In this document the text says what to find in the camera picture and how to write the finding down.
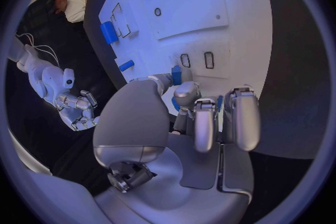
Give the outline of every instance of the white shirt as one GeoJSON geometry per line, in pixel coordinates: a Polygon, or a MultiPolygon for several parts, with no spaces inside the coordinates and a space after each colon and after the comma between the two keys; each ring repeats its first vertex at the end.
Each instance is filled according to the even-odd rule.
{"type": "Polygon", "coordinates": [[[66,18],[69,22],[79,22],[84,20],[85,0],[67,0],[65,11],[66,18]]]}

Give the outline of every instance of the blue block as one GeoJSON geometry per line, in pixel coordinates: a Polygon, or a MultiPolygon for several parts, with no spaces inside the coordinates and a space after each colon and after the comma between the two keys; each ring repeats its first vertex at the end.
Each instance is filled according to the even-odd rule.
{"type": "Polygon", "coordinates": [[[174,108],[175,108],[177,111],[180,111],[180,106],[177,104],[177,102],[176,102],[176,100],[175,100],[175,97],[172,97],[171,102],[172,102],[172,105],[174,106],[174,108]]]}
{"type": "Polygon", "coordinates": [[[181,67],[174,66],[171,69],[171,76],[172,76],[172,84],[174,86],[182,84],[181,67]]]}
{"type": "Polygon", "coordinates": [[[119,66],[119,70],[124,72],[125,70],[127,70],[128,68],[130,68],[132,66],[134,66],[134,62],[132,60],[129,60],[128,62],[119,66]]]}
{"type": "Polygon", "coordinates": [[[115,33],[113,24],[111,21],[104,22],[100,25],[100,30],[106,40],[106,43],[112,44],[113,42],[118,41],[118,37],[115,33]]]}
{"type": "Polygon", "coordinates": [[[222,104],[223,104],[223,96],[219,95],[219,97],[217,99],[218,113],[221,111],[222,104]]]}

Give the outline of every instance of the man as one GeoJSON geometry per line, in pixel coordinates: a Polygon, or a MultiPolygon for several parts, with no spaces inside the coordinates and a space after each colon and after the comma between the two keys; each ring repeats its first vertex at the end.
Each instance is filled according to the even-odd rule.
{"type": "Polygon", "coordinates": [[[48,0],[46,3],[49,14],[64,12],[69,22],[84,20],[87,0],[48,0]]]}

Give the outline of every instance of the dark hair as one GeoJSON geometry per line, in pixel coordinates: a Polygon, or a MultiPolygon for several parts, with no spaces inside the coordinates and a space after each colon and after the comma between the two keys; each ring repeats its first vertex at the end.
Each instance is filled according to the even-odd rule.
{"type": "Polygon", "coordinates": [[[48,15],[55,14],[55,11],[56,11],[55,1],[56,0],[48,0],[46,3],[46,12],[48,15]]]}

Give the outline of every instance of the cable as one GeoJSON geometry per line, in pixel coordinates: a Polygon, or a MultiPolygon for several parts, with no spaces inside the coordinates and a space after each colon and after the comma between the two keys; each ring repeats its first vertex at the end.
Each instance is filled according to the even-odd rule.
{"type": "Polygon", "coordinates": [[[16,34],[16,36],[17,36],[18,38],[20,38],[20,37],[22,37],[22,36],[24,36],[24,35],[28,37],[29,42],[30,42],[30,45],[31,45],[33,48],[35,48],[35,49],[37,49],[37,50],[39,50],[39,51],[41,51],[41,52],[46,52],[46,53],[50,54],[50,55],[54,58],[54,60],[56,61],[57,65],[58,65],[58,67],[59,67],[59,62],[58,62],[57,55],[56,55],[55,51],[54,51],[50,46],[47,46],[47,45],[38,45],[38,46],[35,46],[35,45],[34,45],[34,37],[33,37],[33,35],[32,35],[31,33],[29,33],[29,32],[25,32],[25,33],[23,33],[23,34],[21,34],[21,35],[16,34]],[[47,50],[39,49],[39,47],[41,47],[41,46],[46,46],[46,47],[49,48],[53,53],[51,53],[51,52],[49,52],[49,51],[47,51],[47,50]]]}

